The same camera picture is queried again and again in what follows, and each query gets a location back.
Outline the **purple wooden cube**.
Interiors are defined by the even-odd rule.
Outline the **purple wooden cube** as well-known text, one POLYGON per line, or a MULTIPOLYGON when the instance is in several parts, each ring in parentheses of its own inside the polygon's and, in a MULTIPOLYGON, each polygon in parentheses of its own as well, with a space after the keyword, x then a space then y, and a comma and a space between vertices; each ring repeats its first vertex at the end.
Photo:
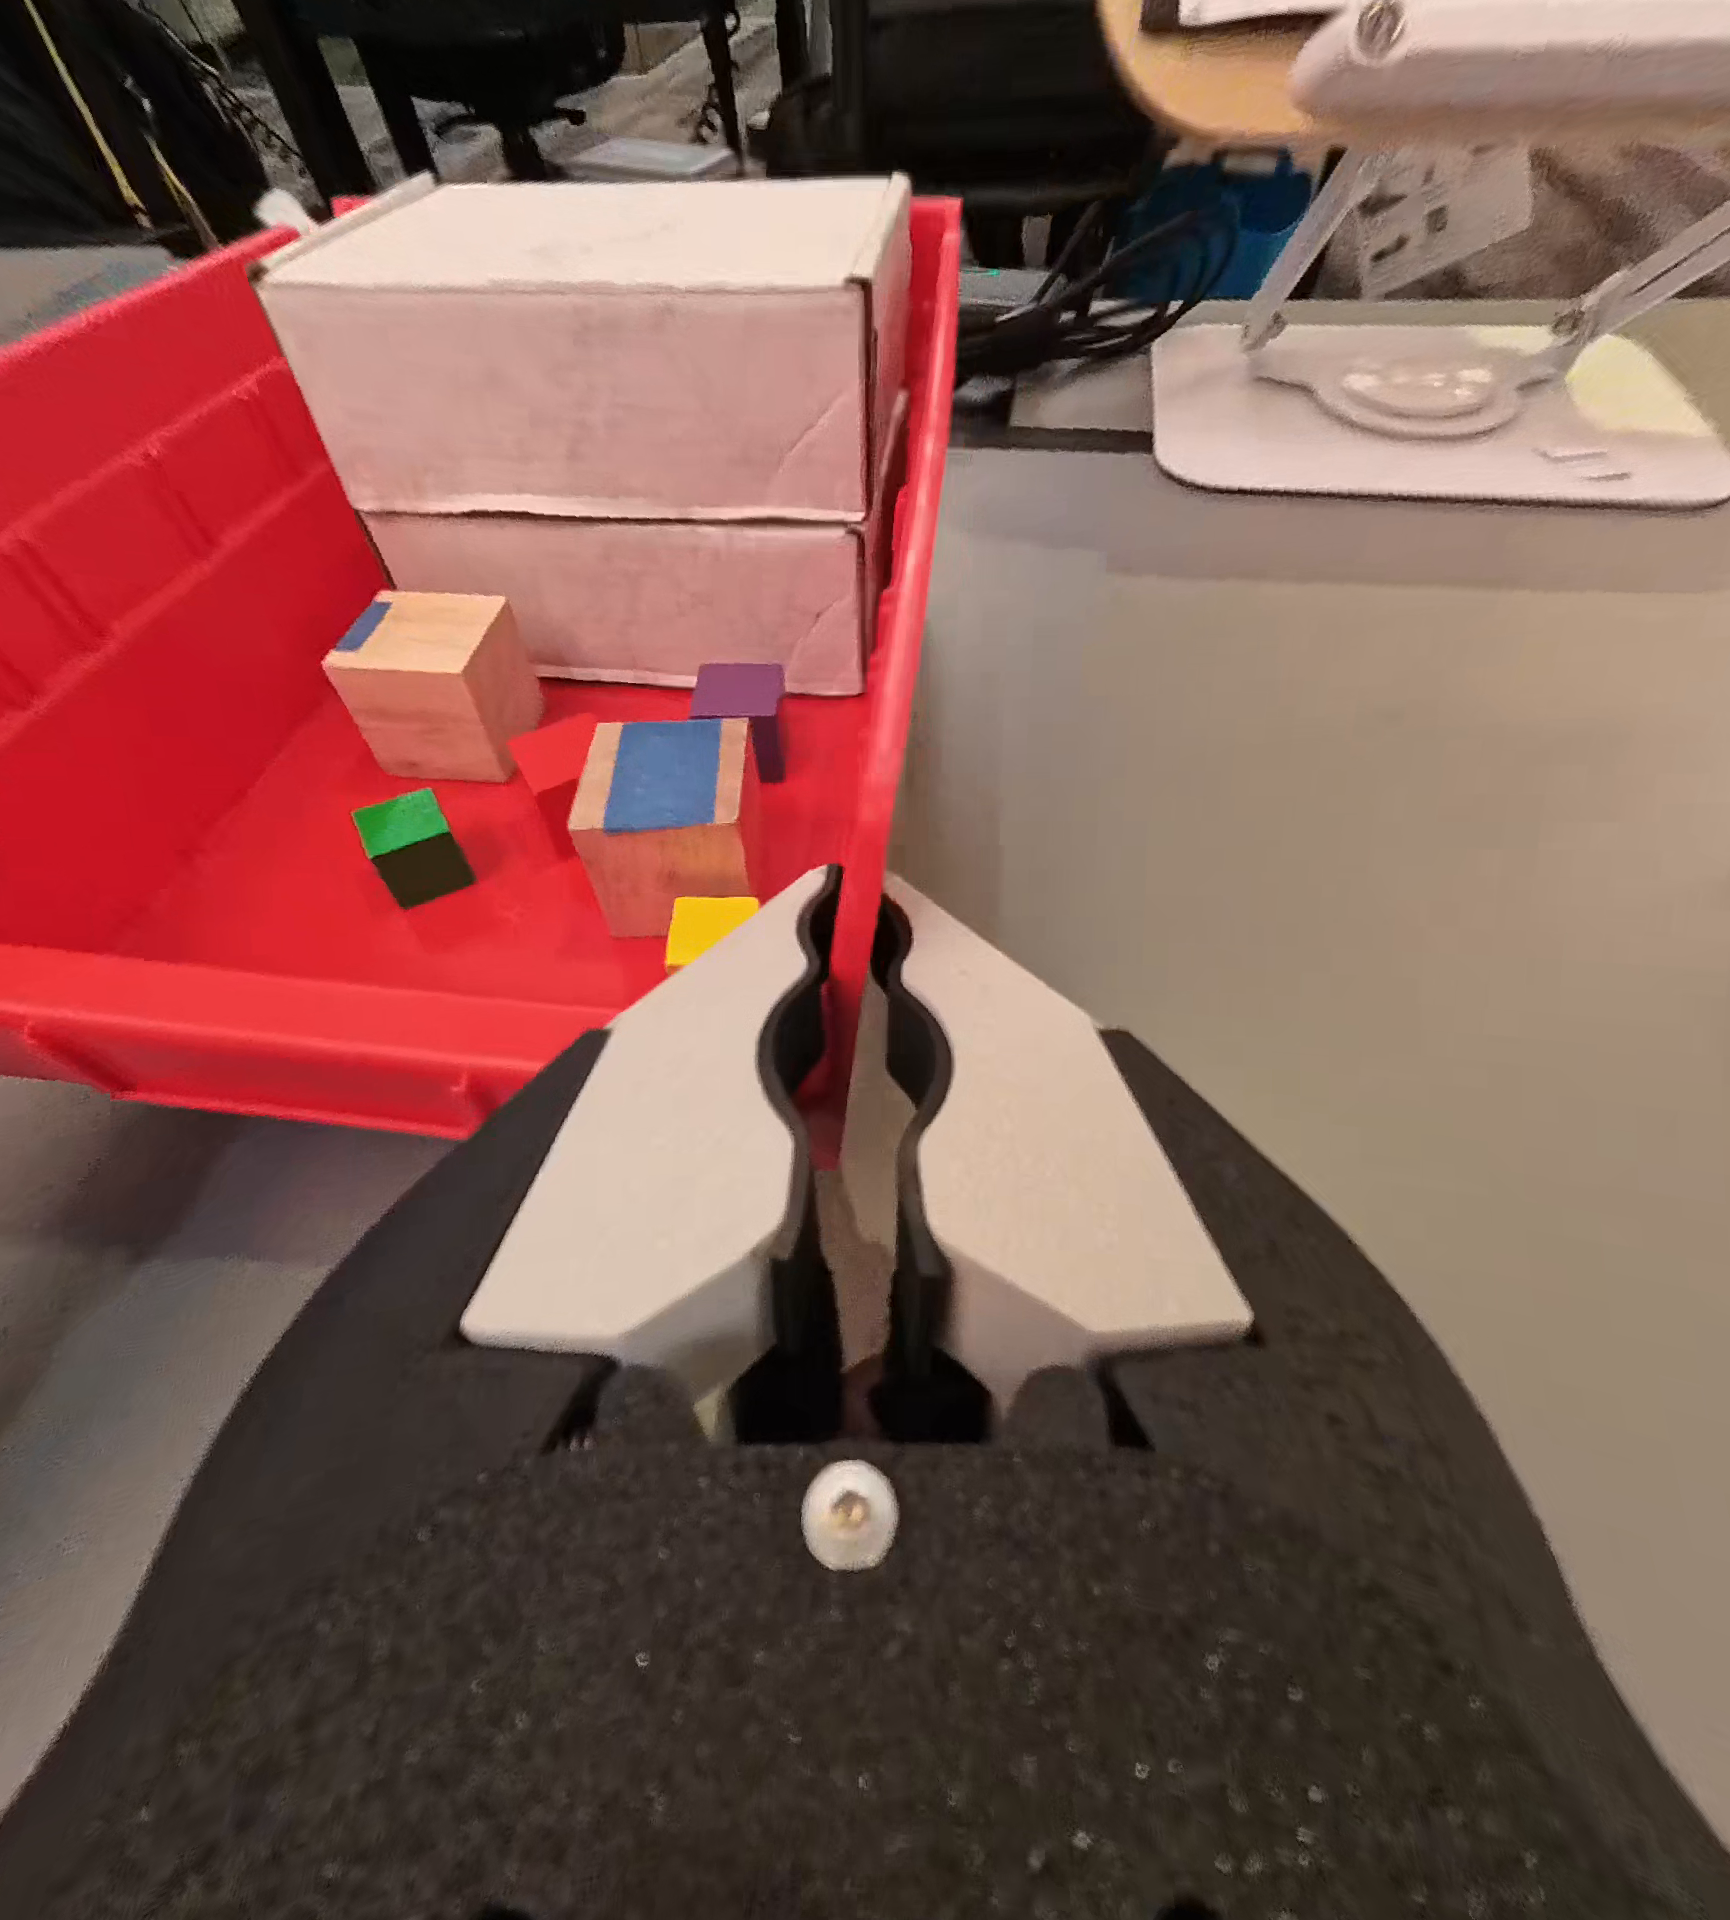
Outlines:
POLYGON ((688 719, 747 723, 759 781, 780 784, 787 778, 784 696, 787 671, 780 663, 708 663, 692 687, 688 719))

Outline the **round table with instruction sheet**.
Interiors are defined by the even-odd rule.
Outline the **round table with instruction sheet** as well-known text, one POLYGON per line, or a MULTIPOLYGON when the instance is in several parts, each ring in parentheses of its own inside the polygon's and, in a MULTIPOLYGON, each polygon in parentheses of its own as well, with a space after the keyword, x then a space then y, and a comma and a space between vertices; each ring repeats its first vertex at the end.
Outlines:
POLYGON ((1210 148, 1299 148, 1339 134, 1290 93, 1317 16, 1146 33, 1140 2, 1098 2, 1097 18, 1121 85, 1163 133, 1210 148))

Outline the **black office chair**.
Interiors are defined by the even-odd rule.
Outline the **black office chair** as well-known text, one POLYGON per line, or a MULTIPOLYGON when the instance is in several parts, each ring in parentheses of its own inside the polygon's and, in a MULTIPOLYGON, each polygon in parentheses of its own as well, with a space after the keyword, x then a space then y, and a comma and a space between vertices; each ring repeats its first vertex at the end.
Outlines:
POLYGON ((511 180, 563 180, 537 128, 581 126, 570 99, 611 85, 629 52, 618 18, 565 4, 355 4, 336 36, 350 41, 411 179, 439 172, 419 117, 428 102, 450 106, 459 126, 492 130, 511 180))

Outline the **white metal document stand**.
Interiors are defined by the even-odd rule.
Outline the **white metal document stand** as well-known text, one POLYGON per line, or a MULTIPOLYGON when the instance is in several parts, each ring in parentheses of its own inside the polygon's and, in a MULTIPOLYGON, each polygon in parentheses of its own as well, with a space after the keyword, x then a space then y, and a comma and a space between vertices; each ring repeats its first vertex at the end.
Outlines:
POLYGON ((1290 321, 1305 273, 1406 150, 1730 128, 1730 4, 1340 4, 1301 46, 1287 97, 1340 161, 1242 319, 1150 351, 1169 478, 1514 509, 1730 502, 1730 443, 1622 334, 1730 265, 1730 198, 1544 330, 1290 321))

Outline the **white cardboard mailer box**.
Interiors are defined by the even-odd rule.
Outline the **white cardboard mailer box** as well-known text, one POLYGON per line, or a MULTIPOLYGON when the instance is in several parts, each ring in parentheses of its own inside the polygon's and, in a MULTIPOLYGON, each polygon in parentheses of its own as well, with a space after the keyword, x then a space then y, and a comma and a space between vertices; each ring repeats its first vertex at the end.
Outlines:
POLYGON ((400 184, 255 286, 363 514, 860 522, 912 184, 400 184))
POLYGON ((890 571, 910 399, 858 522, 592 520, 365 512, 402 593, 491 595, 543 679, 690 689, 706 665, 774 665, 789 694, 860 694, 890 571))

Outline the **green wooden cube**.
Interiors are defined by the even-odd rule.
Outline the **green wooden cube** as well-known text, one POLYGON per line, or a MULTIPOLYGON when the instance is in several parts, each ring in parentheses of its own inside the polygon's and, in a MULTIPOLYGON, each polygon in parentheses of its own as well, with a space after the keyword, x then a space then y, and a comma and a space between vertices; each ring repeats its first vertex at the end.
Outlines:
POLYGON ((350 825, 373 876, 400 910, 449 901, 478 884, 473 861, 428 786, 359 807, 350 825))

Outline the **white power strip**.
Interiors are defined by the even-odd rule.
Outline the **white power strip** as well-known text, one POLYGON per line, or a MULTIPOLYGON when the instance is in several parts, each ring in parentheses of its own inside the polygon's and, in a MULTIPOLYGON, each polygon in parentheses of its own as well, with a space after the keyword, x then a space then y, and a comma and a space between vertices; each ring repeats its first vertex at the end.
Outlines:
POLYGON ((1380 303, 1522 232, 1534 213, 1526 146, 1380 156, 1349 222, 1357 293, 1380 303))

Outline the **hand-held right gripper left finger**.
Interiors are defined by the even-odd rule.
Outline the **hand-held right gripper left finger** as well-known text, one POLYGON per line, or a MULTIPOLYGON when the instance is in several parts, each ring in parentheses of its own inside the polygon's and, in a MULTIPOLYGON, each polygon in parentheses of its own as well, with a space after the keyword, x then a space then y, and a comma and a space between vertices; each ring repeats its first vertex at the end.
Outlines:
POLYGON ((828 1054, 842 869, 618 1014, 468 1298, 491 1350, 667 1375, 751 1443, 832 1439, 842 1337, 799 1093, 828 1054))

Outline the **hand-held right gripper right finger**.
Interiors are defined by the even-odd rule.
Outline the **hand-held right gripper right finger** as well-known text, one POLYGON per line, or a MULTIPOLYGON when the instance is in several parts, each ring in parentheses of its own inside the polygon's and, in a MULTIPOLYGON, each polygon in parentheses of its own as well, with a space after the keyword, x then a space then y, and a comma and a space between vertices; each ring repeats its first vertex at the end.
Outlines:
POLYGON ((1254 1311, 1105 1032, 901 876, 880 906, 883 1385, 1005 1412, 1044 1371, 1254 1311))

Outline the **red plastic bin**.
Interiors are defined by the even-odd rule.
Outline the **red plastic bin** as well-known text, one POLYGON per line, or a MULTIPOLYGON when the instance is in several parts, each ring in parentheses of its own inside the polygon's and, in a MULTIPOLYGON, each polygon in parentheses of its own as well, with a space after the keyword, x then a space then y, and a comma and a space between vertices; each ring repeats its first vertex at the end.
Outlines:
POLYGON ((468 1137, 665 977, 513 786, 400 910, 323 660, 385 588, 255 294, 269 232, 0 348, 0 1075, 468 1137))

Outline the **red wooden cube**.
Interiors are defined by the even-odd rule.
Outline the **red wooden cube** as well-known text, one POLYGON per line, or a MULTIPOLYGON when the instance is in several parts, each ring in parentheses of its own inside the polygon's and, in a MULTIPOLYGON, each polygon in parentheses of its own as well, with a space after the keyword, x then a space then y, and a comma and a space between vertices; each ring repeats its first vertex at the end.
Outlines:
POLYGON ((577 859, 570 816, 596 726, 590 712, 574 712, 511 740, 517 781, 528 794, 538 826, 558 861, 577 859))

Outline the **blue wooden cube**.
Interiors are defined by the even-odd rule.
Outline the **blue wooden cube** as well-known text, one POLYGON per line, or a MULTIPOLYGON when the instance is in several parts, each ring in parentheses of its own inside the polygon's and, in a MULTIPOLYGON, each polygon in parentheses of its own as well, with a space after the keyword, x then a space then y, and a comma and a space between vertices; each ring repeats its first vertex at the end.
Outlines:
POLYGON ((613 938, 660 940, 678 901, 756 898, 759 784, 741 719, 596 726, 567 833, 613 938))
POLYGON ((543 679, 507 597, 381 593, 323 660, 383 772, 505 784, 543 728, 543 679))

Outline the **yellow wooden cube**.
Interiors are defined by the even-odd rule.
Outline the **yellow wooden cube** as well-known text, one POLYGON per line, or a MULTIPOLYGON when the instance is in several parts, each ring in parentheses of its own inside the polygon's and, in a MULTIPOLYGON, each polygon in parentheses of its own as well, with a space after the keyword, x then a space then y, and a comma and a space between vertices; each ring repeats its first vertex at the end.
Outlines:
POLYGON ((734 935, 763 910, 751 894, 684 894, 671 904, 662 965, 681 973, 734 935))

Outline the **teal blue object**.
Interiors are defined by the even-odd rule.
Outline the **teal blue object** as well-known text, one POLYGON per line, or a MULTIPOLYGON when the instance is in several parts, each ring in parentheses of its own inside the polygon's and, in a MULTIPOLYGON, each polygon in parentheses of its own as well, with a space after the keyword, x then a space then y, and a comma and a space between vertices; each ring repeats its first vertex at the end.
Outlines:
POLYGON ((1313 200, 1313 176, 1287 150, 1217 150, 1176 159, 1140 188, 1115 235, 1115 251, 1144 242, 1188 216, 1194 227, 1140 254, 1113 280, 1115 298, 1171 305, 1186 298, 1253 298, 1313 200))

